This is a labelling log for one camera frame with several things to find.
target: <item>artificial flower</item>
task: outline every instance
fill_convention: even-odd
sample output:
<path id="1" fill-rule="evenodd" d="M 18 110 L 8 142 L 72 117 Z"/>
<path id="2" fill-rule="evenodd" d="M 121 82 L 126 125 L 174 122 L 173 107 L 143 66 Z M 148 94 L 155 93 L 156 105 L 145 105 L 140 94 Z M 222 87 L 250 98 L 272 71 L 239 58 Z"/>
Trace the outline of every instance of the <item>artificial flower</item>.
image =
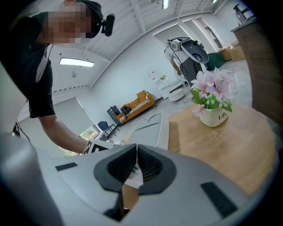
<path id="1" fill-rule="evenodd" d="M 214 73 L 211 73 L 209 71 L 206 72 L 207 74 L 206 82 L 209 87 L 213 87 L 216 80 L 221 80 L 221 77 L 219 73 L 216 71 L 216 69 L 217 68 L 215 68 Z"/>
<path id="2" fill-rule="evenodd" d="M 196 117 L 200 117 L 201 115 L 205 116 L 206 111 L 204 109 L 204 105 L 203 104 L 199 104 L 198 108 L 196 110 L 193 110 L 193 113 L 195 114 Z"/>
<path id="3" fill-rule="evenodd" d="M 223 97 L 230 98 L 229 82 L 221 80 L 215 80 L 215 87 L 208 87 L 207 93 L 213 94 L 217 100 L 221 100 Z"/>
<path id="4" fill-rule="evenodd" d="M 203 98 L 207 95 L 207 85 L 206 84 L 203 84 L 203 85 L 200 85 L 199 86 L 199 98 Z"/>
<path id="5" fill-rule="evenodd" d="M 234 76 L 228 74 L 228 72 L 225 69 L 218 71 L 218 74 L 221 77 L 221 79 L 224 81 L 233 82 L 235 80 Z"/>
<path id="6" fill-rule="evenodd" d="M 223 106 L 228 107 L 227 101 L 228 101 L 227 98 L 223 98 L 223 99 L 219 100 L 219 106 L 218 107 L 219 108 L 222 108 Z"/>
<path id="7" fill-rule="evenodd" d="M 212 94 L 206 95 L 205 99 L 207 100 L 207 104 L 214 104 L 215 103 L 215 97 Z"/>
<path id="8" fill-rule="evenodd" d="M 193 84 L 191 89 L 198 88 L 200 89 L 200 86 L 205 82 L 206 74 L 204 74 L 202 71 L 199 71 L 196 75 L 196 79 L 192 80 L 191 83 Z"/>

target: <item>wooden cabinet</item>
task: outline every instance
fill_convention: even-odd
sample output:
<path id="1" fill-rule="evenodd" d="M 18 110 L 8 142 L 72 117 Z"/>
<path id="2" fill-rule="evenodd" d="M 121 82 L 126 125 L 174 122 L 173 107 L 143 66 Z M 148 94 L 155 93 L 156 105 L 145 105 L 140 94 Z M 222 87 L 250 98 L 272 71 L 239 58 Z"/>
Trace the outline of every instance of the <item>wooden cabinet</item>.
<path id="1" fill-rule="evenodd" d="M 283 62 L 277 62 L 273 46 L 256 20 L 232 32 L 235 33 L 249 66 L 252 107 L 283 126 L 283 74 L 279 66 Z"/>

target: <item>black t-shirt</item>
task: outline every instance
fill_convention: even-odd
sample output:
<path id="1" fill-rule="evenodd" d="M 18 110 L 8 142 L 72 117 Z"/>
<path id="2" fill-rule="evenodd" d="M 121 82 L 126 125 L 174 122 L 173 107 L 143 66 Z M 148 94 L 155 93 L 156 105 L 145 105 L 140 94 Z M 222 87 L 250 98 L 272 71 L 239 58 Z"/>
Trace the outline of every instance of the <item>black t-shirt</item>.
<path id="1" fill-rule="evenodd" d="M 44 15 L 47 13 L 20 19 L 7 34 L 1 54 L 4 67 L 29 101 L 31 118 L 55 114 L 51 61 L 46 56 L 48 45 L 35 43 Z"/>

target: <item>cardboard box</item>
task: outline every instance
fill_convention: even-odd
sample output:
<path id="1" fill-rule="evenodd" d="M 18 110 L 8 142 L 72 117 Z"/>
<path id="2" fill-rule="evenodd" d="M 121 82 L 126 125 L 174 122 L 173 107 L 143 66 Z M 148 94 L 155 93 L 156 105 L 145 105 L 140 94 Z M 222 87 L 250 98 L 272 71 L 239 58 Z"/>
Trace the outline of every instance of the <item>cardboard box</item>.
<path id="1" fill-rule="evenodd" d="M 231 55 L 229 53 L 230 47 L 222 48 L 218 52 L 221 52 L 224 58 L 224 61 L 231 60 Z"/>
<path id="2" fill-rule="evenodd" d="M 229 53 L 230 53 L 231 59 L 233 61 L 235 61 L 235 60 L 245 60 L 246 59 L 244 52 L 243 52 L 243 50 L 240 46 L 229 49 Z"/>
<path id="3" fill-rule="evenodd" d="M 239 41 L 237 40 L 237 41 L 234 41 L 234 42 L 231 43 L 230 48 L 236 48 L 236 47 L 238 47 L 239 45 L 240 45 L 240 44 L 239 44 Z"/>

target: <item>fluorescent light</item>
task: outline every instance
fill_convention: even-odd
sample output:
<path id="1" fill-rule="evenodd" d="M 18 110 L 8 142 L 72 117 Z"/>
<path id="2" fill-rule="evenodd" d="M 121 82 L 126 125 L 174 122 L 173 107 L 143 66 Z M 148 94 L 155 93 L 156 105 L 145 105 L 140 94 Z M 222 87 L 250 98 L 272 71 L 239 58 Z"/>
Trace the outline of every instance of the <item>fluorescent light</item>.
<path id="1" fill-rule="evenodd" d="M 77 60 L 72 58 L 62 57 L 60 60 L 61 65 L 76 65 L 76 66 L 85 66 L 85 67 L 93 67 L 94 63 L 86 60 Z"/>
<path id="2" fill-rule="evenodd" d="M 163 1 L 162 1 L 162 8 L 163 8 L 163 9 L 167 9 L 167 8 L 168 8 L 168 5 L 169 5 L 169 0 L 163 0 Z"/>

